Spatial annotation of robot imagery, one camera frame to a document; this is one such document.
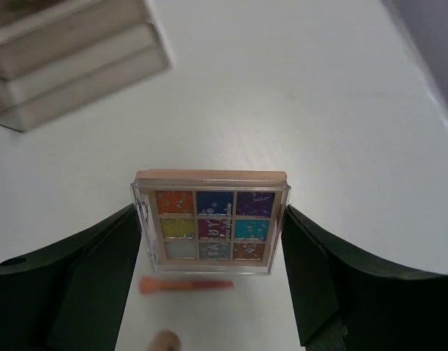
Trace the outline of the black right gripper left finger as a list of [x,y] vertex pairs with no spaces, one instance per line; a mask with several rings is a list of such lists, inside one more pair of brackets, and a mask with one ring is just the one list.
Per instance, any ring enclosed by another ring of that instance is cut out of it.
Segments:
[[114,350],[140,242],[129,205],[0,263],[0,350]]

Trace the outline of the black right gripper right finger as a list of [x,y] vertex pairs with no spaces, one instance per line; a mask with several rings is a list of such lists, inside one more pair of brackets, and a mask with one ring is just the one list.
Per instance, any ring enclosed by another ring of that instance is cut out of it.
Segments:
[[448,274],[371,254],[293,206],[282,246],[306,350],[448,350]]

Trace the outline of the pastel square eyeshadow palette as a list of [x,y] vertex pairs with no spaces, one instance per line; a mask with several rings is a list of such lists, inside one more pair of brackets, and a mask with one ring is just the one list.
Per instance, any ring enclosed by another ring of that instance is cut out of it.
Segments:
[[272,272],[291,191],[285,172],[139,170],[130,188],[153,272]]

